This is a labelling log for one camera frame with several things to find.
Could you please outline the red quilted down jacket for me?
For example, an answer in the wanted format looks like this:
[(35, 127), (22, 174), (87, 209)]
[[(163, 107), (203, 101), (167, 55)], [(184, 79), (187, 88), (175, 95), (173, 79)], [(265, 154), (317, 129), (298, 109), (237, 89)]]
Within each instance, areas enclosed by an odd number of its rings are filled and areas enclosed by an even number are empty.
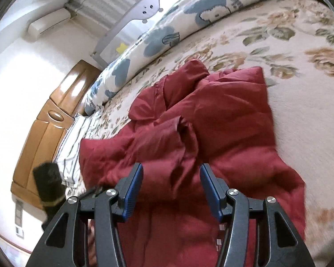
[(250, 198), (274, 196), (305, 232), (305, 184), (278, 155), (260, 67), (210, 73), (191, 60), (143, 90), (110, 139), (83, 139), (84, 184), (113, 187), (135, 163), (143, 182), (120, 224), (128, 266), (214, 266), (218, 223), (200, 181), (208, 163)]

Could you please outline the striped white pillow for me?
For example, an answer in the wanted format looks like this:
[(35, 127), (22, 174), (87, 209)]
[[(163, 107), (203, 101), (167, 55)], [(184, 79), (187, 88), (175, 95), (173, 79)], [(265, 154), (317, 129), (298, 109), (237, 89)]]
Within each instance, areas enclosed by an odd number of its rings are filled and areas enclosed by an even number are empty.
[(65, 134), (54, 162), (66, 187), (76, 188), (79, 184), (80, 166), (79, 166), (79, 148), (81, 140), (93, 129), (101, 115), (101, 111), (93, 113), (91, 116), (83, 116), (77, 113), (73, 124)]

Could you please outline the wooden headboard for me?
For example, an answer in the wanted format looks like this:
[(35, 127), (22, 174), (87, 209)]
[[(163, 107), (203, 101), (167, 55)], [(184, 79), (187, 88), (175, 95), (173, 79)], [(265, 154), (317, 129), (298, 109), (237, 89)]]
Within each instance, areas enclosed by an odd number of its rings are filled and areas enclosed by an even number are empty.
[(84, 99), (101, 71), (80, 60), (64, 77), (34, 120), (15, 167), (11, 193), (23, 202), (42, 209), (32, 171), (51, 162), (72, 126), (74, 116), (84, 114)]

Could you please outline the floral beige bed blanket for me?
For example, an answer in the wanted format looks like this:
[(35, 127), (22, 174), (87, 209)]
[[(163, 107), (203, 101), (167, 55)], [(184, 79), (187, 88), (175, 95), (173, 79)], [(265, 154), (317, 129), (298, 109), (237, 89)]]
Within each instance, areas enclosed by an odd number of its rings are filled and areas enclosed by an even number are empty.
[(305, 184), (303, 239), (316, 266), (334, 256), (334, 14), (315, 0), (268, 0), (220, 19), (142, 68), (84, 139), (110, 139), (146, 88), (198, 60), (210, 73), (262, 69), (279, 157)]

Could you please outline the grey bed guard rail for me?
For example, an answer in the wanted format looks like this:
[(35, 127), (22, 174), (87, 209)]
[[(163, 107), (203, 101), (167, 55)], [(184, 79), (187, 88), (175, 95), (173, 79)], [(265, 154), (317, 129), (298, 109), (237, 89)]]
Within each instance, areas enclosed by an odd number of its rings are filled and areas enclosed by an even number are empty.
[(91, 57), (99, 66), (106, 68), (120, 54), (122, 44), (130, 46), (143, 33), (153, 27), (162, 16), (179, 0), (138, 0), (127, 12), (101, 37)]

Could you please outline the white wall air conditioner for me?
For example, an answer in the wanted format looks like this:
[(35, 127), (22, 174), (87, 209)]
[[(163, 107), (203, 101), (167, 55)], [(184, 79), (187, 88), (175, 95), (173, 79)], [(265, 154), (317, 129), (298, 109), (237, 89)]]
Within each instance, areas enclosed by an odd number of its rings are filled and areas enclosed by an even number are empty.
[(71, 14), (65, 8), (51, 12), (46, 16), (43, 16), (42, 18), (32, 22), (28, 27), (28, 35), (32, 37), (32, 39), (37, 40), (47, 30), (67, 22), (70, 20), (70, 18)]

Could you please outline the white blue patterned duvet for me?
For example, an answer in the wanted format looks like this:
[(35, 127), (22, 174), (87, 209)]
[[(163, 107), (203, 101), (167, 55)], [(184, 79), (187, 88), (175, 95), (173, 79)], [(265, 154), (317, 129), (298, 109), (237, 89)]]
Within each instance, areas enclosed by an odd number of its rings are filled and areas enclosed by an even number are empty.
[(114, 97), (137, 73), (193, 33), (263, 0), (179, 0), (162, 18), (120, 54), (93, 83), (84, 99), (88, 115)]

